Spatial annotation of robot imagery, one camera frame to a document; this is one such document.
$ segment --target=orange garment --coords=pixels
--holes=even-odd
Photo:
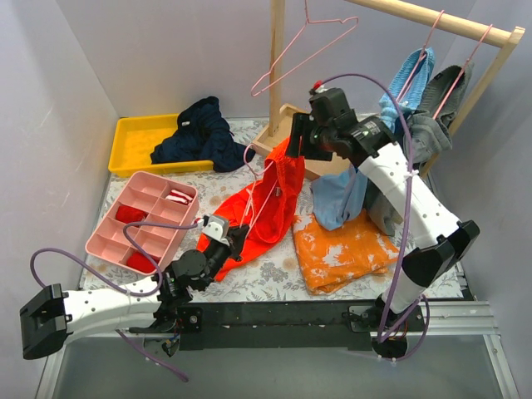
[[[285,156],[284,153],[287,146],[288,139],[275,147],[264,161],[264,167],[272,162],[274,165],[264,172],[262,180],[255,185],[252,196],[255,214],[262,208],[264,200],[268,197],[273,184],[275,184],[275,180],[278,181],[277,188],[273,189],[273,193],[266,202],[255,226],[249,232],[240,255],[242,260],[236,262],[228,259],[224,267],[216,274],[217,281],[221,281],[232,268],[242,266],[271,249],[283,239],[290,228],[298,202],[298,195],[303,187],[305,161],[301,156],[297,159]],[[251,190],[252,187],[253,184],[248,185],[237,194],[230,196],[214,214],[226,218],[229,221],[229,226],[240,226],[246,204],[248,203],[248,190]],[[244,224],[250,224],[252,216],[253,212],[250,210],[244,217]],[[208,239],[202,235],[199,238],[197,249],[200,251],[205,250],[208,243]]]
[[[315,295],[334,293],[366,274],[384,274],[399,253],[364,209],[333,231],[320,226],[313,214],[296,215],[293,242],[307,289]]]

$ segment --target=pink compartment tray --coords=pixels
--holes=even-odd
[[[189,205],[169,201],[165,197],[170,190],[179,190],[194,199]],[[126,265],[127,259],[136,249],[124,236],[122,229],[125,225],[115,219],[116,210],[121,204],[145,211],[148,214],[146,222],[178,225],[192,224],[200,206],[198,191],[191,185],[183,185],[147,172],[136,172],[131,176],[86,242],[85,250],[97,258],[144,275],[151,275],[155,270],[152,273],[143,273]],[[160,258],[161,269],[166,268],[174,258],[186,231],[151,226],[128,229],[130,236],[148,254]]]

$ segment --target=wooden pole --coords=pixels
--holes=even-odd
[[[270,67],[283,52],[284,44],[284,2],[285,0],[271,0],[272,46],[270,54]],[[275,64],[269,75],[269,82],[273,83],[283,73],[282,62]],[[269,89],[269,128],[268,135],[272,137],[278,129],[281,108],[281,82]]]
[[[508,60],[508,57],[510,56],[512,51],[514,51],[515,47],[519,44],[519,41],[521,40],[524,34],[524,28],[515,27],[514,31],[511,33],[510,37],[506,41],[506,44],[499,50],[495,59],[491,62],[490,66],[488,66],[488,69],[485,70],[484,75],[482,75],[475,88],[473,88],[471,94],[467,97],[467,100],[465,100],[464,104],[461,106],[460,111],[456,115],[456,118],[451,123],[451,126],[449,126],[449,135],[451,137],[456,134],[456,131],[458,131],[458,128],[461,126],[464,119],[473,109],[476,102],[480,99],[485,89],[495,79],[497,73],[505,64],[506,60]],[[430,168],[434,165],[437,159],[438,155],[434,155],[428,160],[428,162],[423,165],[423,168],[421,169],[420,173],[421,177],[425,177],[429,173]]]
[[[408,2],[400,0],[346,0],[377,10],[385,12],[386,14],[395,15],[409,21],[421,23],[431,27],[434,21],[440,15],[439,11],[431,10],[430,8],[420,7]],[[468,37],[470,39],[479,41],[484,35],[487,25],[483,23],[469,21],[465,18],[455,17],[450,14],[443,14],[438,22],[437,29],[442,31],[454,33],[458,36]],[[503,47],[510,40],[511,32],[503,31],[492,27],[484,39],[484,43],[491,46]]]

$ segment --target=red and white striped fabric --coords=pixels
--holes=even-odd
[[[178,204],[188,205],[194,197],[183,193],[179,190],[171,190],[170,193],[165,197],[166,200],[177,202]]]

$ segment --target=red sock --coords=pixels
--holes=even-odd
[[[159,263],[160,258],[156,256],[151,256],[157,263]],[[140,252],[135,252],[132,254],[126,261],[126,265],[134,270],[141,273],[153,273],[155,268],[151,264],[150,260]]]
[[[115,219],[119,222],[128,224],[132,222],[141,222],[148,216],[143,210],[133,208],[129,205],[120,205],[116,210]]]

